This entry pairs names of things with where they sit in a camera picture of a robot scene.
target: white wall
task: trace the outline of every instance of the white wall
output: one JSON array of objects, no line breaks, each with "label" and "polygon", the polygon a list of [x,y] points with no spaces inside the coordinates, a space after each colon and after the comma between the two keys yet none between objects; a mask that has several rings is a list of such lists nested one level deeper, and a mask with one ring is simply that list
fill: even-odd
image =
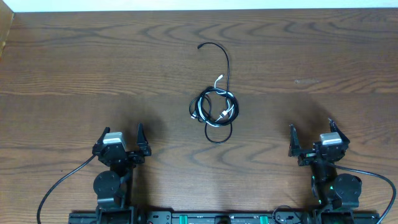
[{"label": "white wall", "polygon": [[3,0],[14,12],[398,7],[398,0]]}]

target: black cable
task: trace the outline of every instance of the black cable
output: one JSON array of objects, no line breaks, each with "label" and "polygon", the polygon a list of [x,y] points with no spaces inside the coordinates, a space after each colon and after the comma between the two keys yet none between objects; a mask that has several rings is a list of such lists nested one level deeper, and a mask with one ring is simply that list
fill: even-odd
[{"label": "black cable", "polygon": [[[228,54],[226,53],[225,49],[216,44],[216,43],[212,43],[212,42],[205,42],[202,43],[200,45],[198,45],[198,49],[200,49],[202,46],[204,46],[205,44],[213,44],[216,45],[217,47],[219,47],[225,54],[226,57],[226,62],[227,62],[227,80],[226,80],[226,90],[221,89],[221,88],[217,88],[217,87],[213,87],[213,86],[209,86],[208,88],[206,88],[206,90],[203,90],[199,96],[197,96],[196,98],[194,98],[190,105],[189,105],[189,113],[191,115],[191,117],[193,119],[197,119],[200,123],[205,122],[205,136],[207,138],[207,140],[209,140],[209,142],[215,143],[215,144],[221,144],[226,142],[232,135],[232,122],[236,119],[236,117],[238,117],[239,114],[239,105],[238,105],[238,101],[235,98],[235,96],[229,91],[229,74],[230,74],[230,69],[229,69],[229,58],[228,58]],[[227,107],[227,109],[225,109],[222,114],[220,115],[220,117],[218,119],[214,119],[211,117],[211,101],[209,99],[209,97],[207,96],[207,94],[209,93],[217,93],[220,96],[225,97],[225,105]],[[207,101],[208,106],[209,106],[209,110],[206,111],[203,108],[203,102]],[[214,126],[214,127],[220,127],[220,126],[227,126],[230,125],[230,130],[229,130],[229,135],[226,139],[222,140],[222,141],[214,141],[211,140],[208,135],[207,135],[207,125],[210,126]]]},{"label": "black cable", "polygon": [[276,223],[280,224],[280,222],[278,222],[278,221],[276,220],[276,218],[275,218],[275,212],[276,212],[278,209],[282,208],[282,207],[287,207],[287,208],[291,209],[291,211],[294,213],[294,215],[300,220],[299,222],[294,223],[294,224],[299,224],[299,223],[301,223],[301,217],[296,213],[296,211],[295,211],[292,207],[290,207],[290,206],[288,206],[288,205],[279,205],[279,206],[276,207],[275,210],[272,212],[272,219],[273,219]]},{"label": "black cable", "polygon": [[94,159],[95,155],[92,155],[86,162],[84,162],[82,165],[80,165],[79,167],[77,167],[76,169],[74,169],[73,171],[71,171],[69,174],[63,176],[60,180],[57,181],[57,183],[55,183],[50,190],[44,195],[42,201],[40,202],[39,208],[37,209],[37,214],[36,214],[36,219],[37,219],[37,224],[41,224],[42,222],[40,221],[40,212],[42,210],[43,204],[45,202],[45,200],[47,199],[47,197],[50,195],[50,193],[58,186],[58,184],[61,184],[62,181],[64,181],[66,178],[70,177],[72,174],[78,172],[81,168],[83,168],[84,166],[86,166],[90,161],[92,161]]},{"label": "black cable", "polygon": [[331,163],[326,163],[326,164],[328,166],[334,167],[336,169],[346,170],[346,171],[350,171],[350,172],[357,172],[357,173],[360,173],[360,174],[366,174],[366,175],[371,175],[373,177],[378,177],[378,178],[380,178],[382,180],[385,180],[391,186],[391,188],[392,188],[392,197],[391,197],[390,203],[388,204],[386,210],[383,212],[383,214],[380,216],[379,220],[376,223],[376,224],[380,224],[381,221],[384,219],[384,217],[386,217],[387,213],[390,211],[390,209],[391,209],[391,207],[394,204],[394,201],[396,199],[397,190],[396,190],[396,187],[395,187],[394,183],[392,183],[392,181],[389,180],[387,177],[384,177],[384,176],[382,176],[380,174],[375,174],[375,173],[368,172],[368,171],[342,167],[342,166],[334,165],[334,164],[331,164]]}]

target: tabletop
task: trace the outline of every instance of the tabletop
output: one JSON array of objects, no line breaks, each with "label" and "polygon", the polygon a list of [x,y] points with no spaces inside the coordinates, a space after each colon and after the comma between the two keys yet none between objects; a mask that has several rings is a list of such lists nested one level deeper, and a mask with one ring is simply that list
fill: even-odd
[{"label": "tabletop", "polygon": [[[91,156],[109,126],[153,155],[134,169],[132,201],[175,211],[272,211],[316,205],[309,167],[288,157],[333,118],[351,140],[338,163],[398,183],[397,9],[18,13],[0,62],[0,222],[35,223],[48,189]],[[239,101],[230,140],[208,142],[190,101],[231,59]],[[225,88],[226,80],[218,85]],[[215,105],[222,98],[211,95]],[[210,129],[222,139],[228,127]],[[94,210],[97,159],[61,183],[43,223]],[[360,175],[357,210],[382,213],[389,185]],[[384,223],[395,223],[393,207]]]}]

